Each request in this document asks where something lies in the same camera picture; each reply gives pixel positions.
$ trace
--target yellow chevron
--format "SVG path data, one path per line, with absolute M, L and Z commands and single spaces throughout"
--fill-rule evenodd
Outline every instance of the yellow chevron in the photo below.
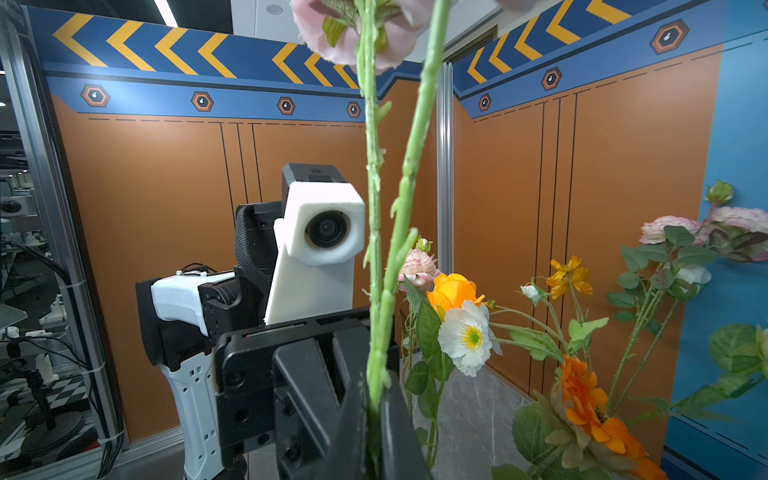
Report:
M 93 15 L 86 15 L 85 13 L 76 13 L 72 15 L 72 18 L 67 20 L 66 23 L 59 27 L 59 29 L 53 33 L 53 36 L 91 66 L 106 67 L 107 64 L 96 58 L 96 55 L 90 53 L 85 47 L 72 38 L 72 35 L 78 33 L 78 31 L 80 31 L 80 29 L 93 17 Z
M 295 84 L 303 84 L 304 82 L 301 81 L 301 78 L 297 77 L 295 73 L 293 73 L 293 70 L 288 68 L 288 65 L 286 65 L 286 58 L 288 58 L 288 55 L 290 55 L 290 52 L 293 51 L 294 48 L 296 48 L 298 45 L 295 43 L 286 43 L 284 47 L 280 49 L 280 51 L 277 52 L 277 55 L 272 58 L 272 62 L 274 62 L 277 67 L 283 71 L 283 73 L 290 78 L 290 80 Z
M 504 42 L 507 41 L 508 36 L 509 36 L 509 32 L 507 32 L 503 37 L 501 37 L 498 40 L 498 43 L 496 44 L 496 48 L 493 49 L 493 53 L 491 53 L 491 57 L 488 59 L 488 61 L 491 62 L 491 65 L 498 68 L 499 71 L 501 71 L 501 73 L 507 73 L 508 71 L 511 70 L 509 65 L 504 63 L 504 61 L 498 57 L 498 53 L 502 50 L 502 47 L 504 47 Z
M 176 67 L 187 75 L 197 75 L 192 67 L 187 65 L 184 60 L 179 58 L 170 48 L 173 47 L 182 35 L 187 33 L 186 28 L 172 28 L 154 47 L 161 54 L 165 55 L 165 58 L 171 61 Z
M 606 5 L 604 0 L 592 0 L 589 2 L 589 5 L 587 6 L 587 12 L 590 12 L 592 15 L 600 17 L 614 25 L 632 16 L 622 12 L 618 8 Z
M 237 78 L 229 68 L 225 67 L 218 58 L 214 57 L 214 51 L 219 48 L 219 45 L 221 45 L 221 42 L 224 41 L 227 36 L 229 35 L 226 33 L 214 33 L 213 36 L 211 36 L 211 38 L 205 42 L 205 45 L 200 47 L 200 50 L 198 50 L 197 53 L 199 53 L 201 57 L 208 60 L 208 63 L 213 65 L 213 67 L 216 68 L 224 77 Z
M 536 15 L 534 18 L 531 19 L 523 29 L 523 34 L 520 35 L 520 38 L 518 38 L 517 43 L 515 43 L 515 50 L 519 51 L 526 57 L 528 57 L 529 60 L 535 60 L 536 58 L 541 57 L 541 54 L 533 49 L 533 47 L 529 46 L 527 43 L 525 43 L 526 40 L 528 40 L 528 36 L 531 34 L 531 30 L 533 30 L 534 25 L 536 25 L 536 21 L 538 20 L 539 15 Z
M 560 9 L 558 10 L 558 13 L 554 15 L 552 22 L 550 22 L 549 26 L 547 27 L 548 34 L 552 35 L 559 41 L 562 41 L 563 43 L 568 45 L 574 43 L 575 41 L 581 40 L 580 36 L 560 26 L 560 22 L 562 21 L 563 17 L 565 16 L 565 13 L 568 11 L 571 5 L 573 5 L 573 2 L 574 0 L 565 0 L 560 5 Z
M 349 85 L 349 88 L 354 88 L 355 90 L 360 89 L 357 85 L 355 85 L 352 77 L 346 73 L 346 70 L 344 70 L 344 65 L 334 65 L 333 70 L 336 70 L 336 73 L 338 73 L 339 76 L 346 82 L 346 84 Z
M 109 45 L 112 45 L 115 50 L 119 51 L 125 58 L 131 61 L 132 64 L 139 67 L 141 70 L 144 71 L 154 71 L 154 68 L 152 68 L 146 61 L 142 60 L 141 57 L 136 55 L 136 53 L 128 48 L 126 46 L 125 42 L 136 33 L 136 31 L 141 27 L 144 23 L 142 22 L 134 22 L 133 20 L 128 20 L 123 24 L 122 27 L 118 28 L 118 30 L 112 34 L 110 38 L 107 38 L 107 43 Z
M 304 62 L 306 67 L 312 72 L 313 75 L 315 75 L 315 78 L 320 80 L 320 83 L 325 85 L 326 87 L 332 87 L 333 85 L 331 82 L 328 81 L 325 75 L 317 69 L 317 61 L 320 60 L 320 54 L 313 53 L 307 60 Z
M 472 59 L 472 63 L 469 64 L 469 69 L 467 70 L 467 73 L 469 73 L 479 84 L 486 80 L 479 71 L 475 70 L 483 50 L 485 50 L 485 47 L 481 47 L 480 50 L 477 50 L 477 53 L 475 53 L 475 57 Z

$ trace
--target metal frame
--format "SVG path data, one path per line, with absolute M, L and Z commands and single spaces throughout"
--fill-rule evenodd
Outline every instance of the metal frame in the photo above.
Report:
M 453 64 L 440 69 L 437 94 L 438 266 L 453 273 Z
M 112 439 L 109 442 L 115 447 L 116 438 L 123 430 L 119 425 L 124 425 L 116 413 L 120 408 L 113 401 L 112 388 L 116 388 L 116 382 L 109 377 L 107 369 L 101 368 L 111 360 L 108 360 L 108 352 L 102 343 L 98 306 L 94 304 L 93 286 L 89 285 L 89 272 L 78 246 L 84 239 L 78 238 L 74 226 L 77 211 L 75 199 L 65 186 L 68 172 L 62 171 L 65 168 L 63 159 L 59 158 L 51 135 L 52 128 L 56 126 L 47 124 L 45 120 L 44 95 L 48 93 L 38 88 L 38 83 L 44 79 L 35 77 L 32 62 L 36 60 L 37 53 L 34 45 L 25 8 L 12 0 L 0 0 L 0 58 L 5 67 L 28 169 L 35 185 L 38 212 L 53 259 L 71 277 L 70 286 L 64 285 L 61 279 L 58 282 L 74 347 L 81 356 L 90 360 L 96 370 L 93 375 L 83 375 L 83 378 L 88 388 L 93 389 L 94 400 L 101 404 L 104 412 L 105 425 L 94 413 L 98 436 L 102 445 L 104 439 Z

